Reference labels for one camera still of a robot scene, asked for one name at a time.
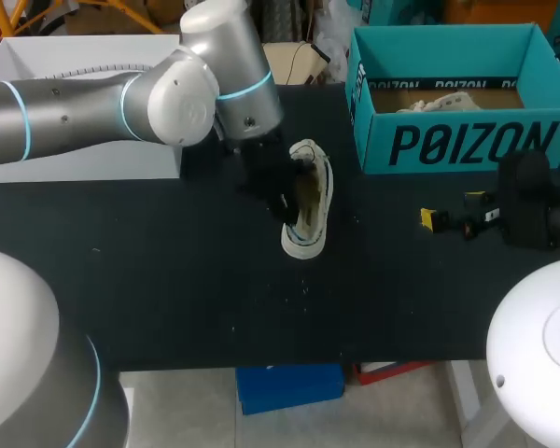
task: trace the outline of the white cable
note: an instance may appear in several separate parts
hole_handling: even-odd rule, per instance
[[[80,77],[91,73],[102,72],[146,72],[152,68],[151,65],[144,63],[108,63],[104,65],[95,65],[93,67],[79,68],[69,72],[61,72],[55,75],[45,77],[45,79],[64,79],[66,77]]]

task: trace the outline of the white box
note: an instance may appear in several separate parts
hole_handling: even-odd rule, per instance
[[[12,37],[0,44],[0,81],[48,77],[95,65],[156,65],[178,35]],[[90,74],[111,77],[120,72]],[[111,142],[66,154],[0,165],[0,182],[178,178],[181,148]]]

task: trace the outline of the blue led ring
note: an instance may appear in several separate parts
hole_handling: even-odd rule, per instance
[[[27,107],[25,107],[25,103],[21,98],[21,94],[17,91],[17,88],[10,84],[8,81],[1,81],[5,84],[12,94],[15,96],[17,103],[19,103],[19,107],[21,108],[22,119],[25,122],[25,151],[22,153],[21,161],[25,161],[27,157],[29,157],[29,153],[31,152],[31,126],[29,125],[29,116],[27,115]]]
[[[124,97],[127,95],[127,90],[129,89],[129,87],[131,87],[131,84],[133,84],[133,81],[135,81],[140,76],[141,76],[141,74],[137,75],[136,77],[134,77],[132,79],[129,79],[127,81],[127,83],[124,85],[124,87],[122,88],[122,94],[120,95],[120,114],[122,115],[122,123],[124,123],[124,126],[127,128],[127,131],[129,132],[129,134],[132,135],[135,138],[135,140],[145,142],[145,140],[143,138],[139,137],[139,135],[137,135],[136,133],[133,132],[133,130],[129,126],[129,123],[127,123],[126,117],[124,116]]]
[[[228,95],[219,95],[218,100],[219,101],[230,100],[232,98],[238,98],[239,96],[246,95],[250,91],[254,91],[255,89],[258,89],[263,84],[265,84],[267,80],[270,79],[271,76],[272,76],[272,72],[270,71],[260,82],[253,84],[251,87],[247,87],[246,89],[242,89],[241,91],[236,91],[235,93],[229,93]]]
[[[66,448],[75,448],[75,445],[77,445],[78,441],[81,439],[81,437],[83,437],[83,434],[85,433],[85,430],[89,426],[90,421],[93,418],[93,414],[95,413],[95,408],[97,407],[97,401],[98,398],[100,397],[100,389],[102,388],[102,369],[100,367],[100,358],[98,358],[97,356],[97,350],[95,350],[95,346],[91,342],[91,339],[88,337],[87,340],[90,342],[91,349],[93,350],[93,355],[95,356],[95,367],[97,369],[95,392],[93,392],[93,400],[91,401],[90,409],[87,412],[87,416],[85,417],[83,424],[78,429],[75,437],[70,441],[68,445],[66,445]]]

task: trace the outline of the shoe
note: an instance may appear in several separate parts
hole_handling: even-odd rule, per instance
[[[334,175],[329,159],[311,139],[302,140],[288,151],[294,161],[311,163],[307,175],[298,175],[295,185],[299,218],[294,226],[282,227],[282,247],[295,259],[318,256],[326,243],[329,204],[334,191]]]
[[[473,103],[468,93],[465,91],[457,91],[450,93],[436,101],[426,103],[425,101],[417,101],[408,109],[401,109],[400,112],[448,112],[453,110],[481,110],[481,108]]]

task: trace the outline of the red box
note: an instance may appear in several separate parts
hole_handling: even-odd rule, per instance
[[[415,362],[395,362],[389,366],[385,366],[377,371],[364,373],[361,371],[360,364],[353,365],[353,372],[361,385],[370,385],[376,381],[382,381],[392,376],[400,375],[406,371],[414,371],[421,367],[433,364],[431,361],[415,361]]]

